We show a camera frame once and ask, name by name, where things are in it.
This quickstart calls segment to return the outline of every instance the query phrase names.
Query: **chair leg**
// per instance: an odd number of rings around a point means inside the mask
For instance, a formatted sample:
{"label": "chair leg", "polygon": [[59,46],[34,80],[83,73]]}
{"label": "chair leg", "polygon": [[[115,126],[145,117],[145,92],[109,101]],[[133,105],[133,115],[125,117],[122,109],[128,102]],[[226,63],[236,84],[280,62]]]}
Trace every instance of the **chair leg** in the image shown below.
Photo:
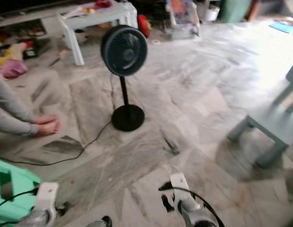
{"label": "chair leg", "polygon": [[248,116],[242,120],[233,130],[228,133],[227,138],[229,138],[232,141],[237,141],[242,133],[247,129],[249,126],[248,123]]}
{"label": "chair leg", "polygon": [[253,129],[254,128],[254,126],[251,124],[251,123],[247,123],[247,125],[251,128],[251,129]]}
{"label": "chair leg", "polygon": [[288,148],[286,144],[275,144],[268,152],[261,155],[256,159],[256,164],[261,168],[267,168],[272,165],[278,158],[281,157],[282,153]]}

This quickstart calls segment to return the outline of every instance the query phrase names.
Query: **blue mat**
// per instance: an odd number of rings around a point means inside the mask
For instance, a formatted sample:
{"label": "blue mat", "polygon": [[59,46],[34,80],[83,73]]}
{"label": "blue mat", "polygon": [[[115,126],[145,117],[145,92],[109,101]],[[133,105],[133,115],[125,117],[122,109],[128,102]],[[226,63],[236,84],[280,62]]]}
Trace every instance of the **blue mat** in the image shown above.
{"label": "blue mat", "polygon": [[270,25],[270,27],[277,29],[281,32],[285,33],[291,33],[293,31],[293,26],[292,25],[285,25],[280,22],[274,22],[273,24]]}

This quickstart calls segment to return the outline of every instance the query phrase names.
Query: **pink bag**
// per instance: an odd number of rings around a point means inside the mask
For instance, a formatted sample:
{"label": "pink bag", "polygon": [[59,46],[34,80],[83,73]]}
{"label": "pink bag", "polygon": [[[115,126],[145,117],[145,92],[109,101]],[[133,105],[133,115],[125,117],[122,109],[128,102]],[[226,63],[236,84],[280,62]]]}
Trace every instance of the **pink bag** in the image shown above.
{"label": "pink bag", "polygon": [[7,79],[15,79],[27,72],[27,67],[23,61],[8,60],[1,68],[1,74]]}

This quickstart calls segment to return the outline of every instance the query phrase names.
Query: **black cable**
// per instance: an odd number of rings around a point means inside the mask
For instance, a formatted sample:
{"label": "black cable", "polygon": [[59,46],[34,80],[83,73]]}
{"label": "black cable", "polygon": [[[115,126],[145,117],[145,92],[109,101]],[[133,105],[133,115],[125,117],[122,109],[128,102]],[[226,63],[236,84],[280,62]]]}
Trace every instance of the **black cable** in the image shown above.
{"label": "black cable", "polygon": [[[111,86],[111,100],[112,100],[112,104],[113,104],[113,109],[115,111],[116,109],[116,106],[115,106],[115,102],[114,102],[114,87],[113,87],[113,81],[112,81],[112,77],[113,77],[113,74],[111,74],[110,76],[110,86]],[[72,157],[72,158],[68,158],[68,159],[65,159],[65,160],[61,160],[61,161],[58,161],[58,162],[53,162],[53,163],[49,163],[49,164],[38,164],[38,163],[31,163],[31,162],[17,162],[17,161],[13,161],[13,160],[9,160],[7,158],[4,158],[4,157],[0,157],[1,160],[3,161],[7,161],[7,162],[11,162],[11,163],[17,163],[17,164],[27,164],[27,165],[32,165],[32,166],[51,166],[51,165],[56,165],[58,163],[61,163],[61,162],[66,162],[66,161],[70,161],[70,160],[75,160],[77,158],[79,158],[82,153],[84,152],[84,150],[90,145],[92,144],[93,142],[95,142],[96,140],[99,139],[101,133],[103,132],[103,130],[111,123],[108,122],[101,130],[100,132],[98,133],[98,135],[96,136],[96,138],[94,140],[92,140],[91,142],[89,142],[82,150],[81,152],[76,156],[76,157]]]}
{"label": "black cable", "polygon": [[177,189],[177,190],[181,190],[181,191],[185,191],[188,192],[192,195],[194,195],[195,197],[198,197],[199,199],[201,199],[204,203],[204,206],[214,215],[214,217],[217,219],[217,222],[219,224],[219,227],[225,227],[225,225],[223,224],[222,220],[218,217],[216,211],[214,211],[214,209],[211,207],[211,205],[205,200],[203,199],[200,195],[198,195],[195,192],[192,192],[188,189],[185,188],[179,188],[179,187],[173,187],[171,186],[170,182],[167,182],[167,185],[164,185],[162,187],[159,188],[159,191],[165,191],[165,190],[170,190],[170,189]]}
{"label": "black cable", "polygon": [[113,110],[115,111],[116,109],[116,104],[115,104],[115,101],[114,101],[114,87],[113,87],[113,74],[110,75],[110,86],[111,86],[111,99],[112,99],[112,104],[113,104]]}
{"label": "black cable", "polygon": [[18,197],[18,196],[20,196],[20,195],[30,194],[30,193],[33,194],[33,195],[37,195],[37,192],[38,192],[38,188],[34,188],[34,189],[30,190],[30,191],[22,192],[22,193],[19,193],[19,194],[17,194],[17,195],[13,195],[13,196],[9,197],[8,199],[6,199],[5,201],[3,201],[2,203],[0,203],[0,207],[1,207],[4,203],[6,203],[6,202],[8,202],[8,201],[10,201],[10,200],[13,200],[14,198],[16,198],[16,197]]}
{"label": "black cable", "polygon": [[6,225],[9,225],[9,224],[17,224],[18,222],[17,221],[7,221],[7,222],[3,222],[0,224],[0,227],[2,226],[6,226]]}
{"label": "black cable", "polygon": [[96,140],[99,139],[101,133],[103,132],[103,130],[110,124],[111,122],[108,122],[101,130],[100,132],[98,133],[97,137],[92,140],[91,142],[89,142],[84,148],[82,148],[81,152],[76,156],[76,157],[71,157],[71,158],[68,158],[68,159],[64,159],[64,160],[61,160],[61,161],[58,161],[58,162],[54,162],[54,163],[49,163],[49,164],[38,164],[38,163],[30,163],[30,162],[17,162],[17,161],[13,161],[13,160],[9,160],[7,158],[4,158],[4,157],[0,157],[1,160],[4,160],[4,161],[8,161],[8,162],[11,162],[11,163],[18,163],[18,164],[27,164],[27,165],[32,165],[32,166],[51,166],[51,165],[56,165],[58,163],[61,163],[61,162],[66,162],[66,161],[70,161],[70,160],[74,160],[74,159],[77,159],[79,158],[82,153],[84,152],[84,150],[90,145],[92,144],[93,142],[95,142]]}

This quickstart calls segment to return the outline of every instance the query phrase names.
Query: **person's leg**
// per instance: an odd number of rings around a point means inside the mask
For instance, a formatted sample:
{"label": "person's leg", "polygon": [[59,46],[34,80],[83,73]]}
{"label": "person's leg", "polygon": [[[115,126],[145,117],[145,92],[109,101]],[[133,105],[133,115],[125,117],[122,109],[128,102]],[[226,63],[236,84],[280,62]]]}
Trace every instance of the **person's leg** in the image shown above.
{"label": "person's leg", "polygon": [[17,97],[8,84],[0,78],[0,107],[17,119],[36,123],[38,116],[33,114],[26,105]]}
{"label": "person's leg", "polygon": [[38,125],[22,122],[12,116],[9,116],[0,109],[0,132],[19,136],[32,136],[36,135],[38,131]]}

